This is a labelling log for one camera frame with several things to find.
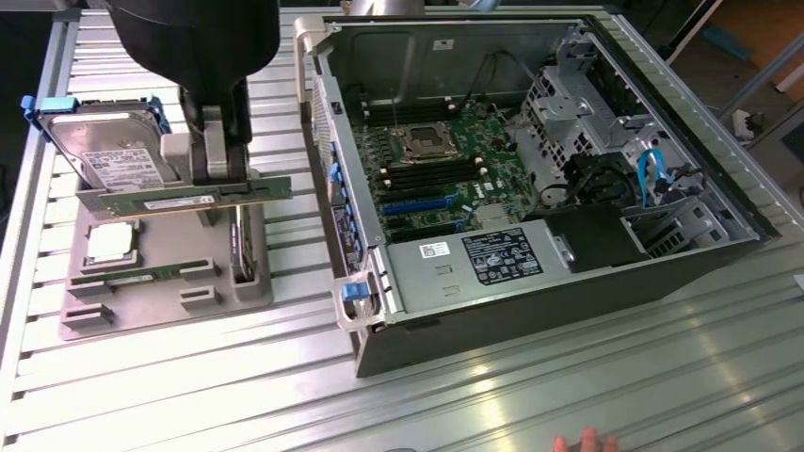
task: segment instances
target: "finger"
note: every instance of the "finger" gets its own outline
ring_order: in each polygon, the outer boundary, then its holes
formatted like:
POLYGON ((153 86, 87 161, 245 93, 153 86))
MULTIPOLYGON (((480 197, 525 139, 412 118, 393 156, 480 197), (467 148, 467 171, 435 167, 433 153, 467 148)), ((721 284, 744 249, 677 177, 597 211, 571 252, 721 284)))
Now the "finger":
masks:
POLYGON ((553 440, 553 452, 567 452, 567 438, 556 436, 553 440))
POLYGON ((597 450, 597 432, 587 427, 580 433, 580 452, 596 452, 597 450))
POLYGON ((603 451, 601 452, 617 452, 617 438, 613 436, 607 436, 605 441, 603 442, 603 451))

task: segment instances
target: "floor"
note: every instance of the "floor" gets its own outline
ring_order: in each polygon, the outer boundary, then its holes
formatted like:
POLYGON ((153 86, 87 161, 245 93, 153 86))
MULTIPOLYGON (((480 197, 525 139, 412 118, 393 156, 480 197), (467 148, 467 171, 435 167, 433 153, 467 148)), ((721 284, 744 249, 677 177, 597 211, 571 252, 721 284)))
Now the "floor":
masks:
MULTIPOLYGON (((631 8, 624 11, 625 17, 640 31, 644 30, 644 35, 655 46, 669 41, 692 11, 692 6, 685 1, 620 1, 620 4, 623 3, 632 4, 631 8)), ((9 194, 16 180, 23 142, 28 131, 28 125, 20 115, 19 100, 24 94, 36 91, 49 26, 49 14, 0 12, 0 55, 4 56, 7 62, 12 62, 0 72, 0 87, 3 87, 0 88, 0 163, 7 170, 7 178, 1 186, 9 194)), ((731 96, 757 73, 749 63, 729 56, 703 38, 692 40, 672 68, 704 103, 713 109, 727 103, 731 96)), ((748 99, 741 108, 749 113, 763 112, 765 124, 771 125, 792 105, 791 99, 768 84, 748 99)), ((3 218, 8 211, 4 207, 0 207, 0 239, 5 229, 3 218)))

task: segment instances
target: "green circuit board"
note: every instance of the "green circuit board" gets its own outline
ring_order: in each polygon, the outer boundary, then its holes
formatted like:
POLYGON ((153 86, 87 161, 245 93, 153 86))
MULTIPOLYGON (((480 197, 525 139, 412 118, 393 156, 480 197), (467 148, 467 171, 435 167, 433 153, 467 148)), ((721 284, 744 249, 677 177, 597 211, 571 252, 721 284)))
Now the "green circuit board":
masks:
POLYGON ((421 185, 415 184, 411 190, 395 191, 395 186, 383 183, 383 169, 407 167, 409 173, 415 174, 416 168, 424 168, 427 163, 412 168, 415 165, 411 165, 409 159, 405 160, 405 141, 400 137, 400 129, 356 126, 353 135, 361 164, 388 241, 399 243, 428 235, 483 229, 484 225, 476 215, 477 208, 493 204, 496 210, 504 210, 508 220, 517 222, 532 209, 532 185, 516 149, 509 146, 511 137, 501 122, 488 113, 487 106, 469 103, 460 116, 452 120, 405 124, 404 127, 407 130, 439 127, 443 133, 449 133, 449 150, 455 153, 451 158, 459 162, 472 162, 480 157, 485 170, 480 171, 479 167, 477 173, 468 180, 443 184, 435 183, 437 178, 424 177, 421 185), (395 196, 393 193, 416 192, 419 189, 437 191, 439 194, 404 200, 387 199, 388 196, 395 196), (449 197, 445 208, 400 215, 383 213, 383 207, 388 204, 401 205, 444 197, 449 197))

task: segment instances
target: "metal grating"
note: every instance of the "metal grating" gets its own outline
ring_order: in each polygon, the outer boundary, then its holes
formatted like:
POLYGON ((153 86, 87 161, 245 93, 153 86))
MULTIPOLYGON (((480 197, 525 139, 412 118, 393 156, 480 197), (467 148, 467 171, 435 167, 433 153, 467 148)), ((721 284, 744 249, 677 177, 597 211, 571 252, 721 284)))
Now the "metal grating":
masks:
MULTIPOLYGON (((555 435, 575 437, 585 425, 617 435, 625 450, 797 450, 804 293, 793 275, 804 272, 803 233, 759 176, 739 181, 785 236, 735 266, 636 309, 353 378, 351 343, 327 297, 293 99, 289 36, 301 10, 284 12, 283 49, 249 80, 252 162, 264 173, 291 174, 296 191, 292 200, 267 204, 276 303, 257 313, 59 341, 59 256, 69 247, 76 179, 67 162, 51 159, 39 190, 49 198, 32 215, 41 218, 29 245, 37 283, 13 300, 3 451, 547 450, 555 435)), ((75 95, 157 91, 169 99, 169 83, 127 58, 101 13, 85 13, 75 39, 75 95)), ((167 103, 179 130, 175 97, 167 103)), ((735 177, 737 167, 728 166, 735 177)))

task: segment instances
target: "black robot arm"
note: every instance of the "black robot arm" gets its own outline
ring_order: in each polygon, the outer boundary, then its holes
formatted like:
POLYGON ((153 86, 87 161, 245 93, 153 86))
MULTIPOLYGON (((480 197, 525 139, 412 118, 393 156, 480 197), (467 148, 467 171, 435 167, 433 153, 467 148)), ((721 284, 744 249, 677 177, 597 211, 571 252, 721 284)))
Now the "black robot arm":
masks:
POLYGON ((251 142, 245 77, 279 49, 277 1, 109 0, 109 12, 131 57, 180 86, 193 184, 243 182, 251 142))

